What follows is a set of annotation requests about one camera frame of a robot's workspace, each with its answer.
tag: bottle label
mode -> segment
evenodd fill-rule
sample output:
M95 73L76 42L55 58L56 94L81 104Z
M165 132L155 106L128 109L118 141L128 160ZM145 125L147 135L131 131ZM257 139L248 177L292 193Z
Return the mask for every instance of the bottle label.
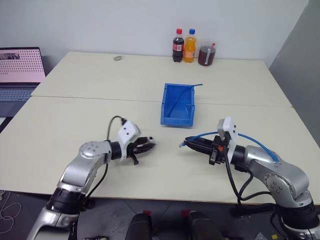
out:
M173 50L174 51L178 51L178 52L181 52L184 50L184 44L173 44Z
M186 58L194 58L195 57L195 52L194 51L184 51L184 56Z

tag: blue cable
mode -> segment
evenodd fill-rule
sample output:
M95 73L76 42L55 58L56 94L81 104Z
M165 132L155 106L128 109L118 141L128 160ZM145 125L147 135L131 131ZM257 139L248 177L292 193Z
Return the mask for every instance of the blue cable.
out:
M202 133L202 134L199 134L199 135L197 135L197 136L194 136L194 137L192 137L192 138L190 138L190 139L188 139L188 140L186 140L186 141L192 141L192 140L198 139L198 138L200 138L200 137L202 137L202 136L212 135L212 134L218 134L218 132L217 132L217 131L212 131L212 132ZM251 140L252 142L258 144L261 148L263 148L263 149L272 157L272 159L273 159L274 161L279 162L277 156L275 156L268 148L266 148L266 147L265 147L261 142L259 142L258 140L254 139L254 138L252 138L252 137L250 137L250 136L241 134L241 133L238 133L238 136L243 137L243 138L245 138L245 139L249 139L249 140ZM186 145L186 144L183 142L183 143L180 144L180 147L185 146L185 145Z
M179 98L180 98L188 89L193 88L193 87L195 87L195 86L201 86L201 85L203 85L203 84L191 85L191 86L188 86L185 90L183 90L183 91L180 93L180 95L176 98L176 100L174 101L174 104L173 104L171 110L170 110L169 113L168 113L168 117L170 118L171 113L172 113L172 111L175 109L176 104L177 104Z

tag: laptop screen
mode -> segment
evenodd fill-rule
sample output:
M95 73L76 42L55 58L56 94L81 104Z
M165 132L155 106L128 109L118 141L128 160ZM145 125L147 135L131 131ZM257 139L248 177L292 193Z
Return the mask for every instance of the laptop screen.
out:
M45 77L38 47L0 48L0 83L41 83Z

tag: orange soda bottle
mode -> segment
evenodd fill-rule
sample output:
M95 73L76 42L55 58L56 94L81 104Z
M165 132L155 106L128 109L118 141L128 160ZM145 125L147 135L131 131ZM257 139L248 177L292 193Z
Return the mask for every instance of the orange soda bottle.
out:
M195 52L196 52L196 41L195 38L195 32L193 28L190 28L189 30L189 36L185 38L184 41L184 52L183 52L183 60L186 63L192 63L195 58Z

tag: table surface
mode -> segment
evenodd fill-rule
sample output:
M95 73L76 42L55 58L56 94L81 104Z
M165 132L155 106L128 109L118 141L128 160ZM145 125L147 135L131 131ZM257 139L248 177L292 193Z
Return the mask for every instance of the table surface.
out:
M161 102L165 83L203 84L196 104L291 106L260 60L215 59L204 67L164 56L115 56L69 52L32 95Z
M224 164L209 165L208 156L178 147L184 137L214 131L220 119L232 116L240 133L302 168L320 204L320 149L291 107L197 104L193 128L174 128L160 125L160 102L33 96L0 134L0 189L52 194L79 147L104 140L114 115L136 123L157 145L138 157L138 165L130 159L112 161L96 197L236 202ZM119 127L118 122L112 125L111 140ZM242 138L238 144L254 145ZM248 177L237 171L233 176L238 188ZM254 179L244 195L265 189ZM270 196L259 196L249 202L270 201Z

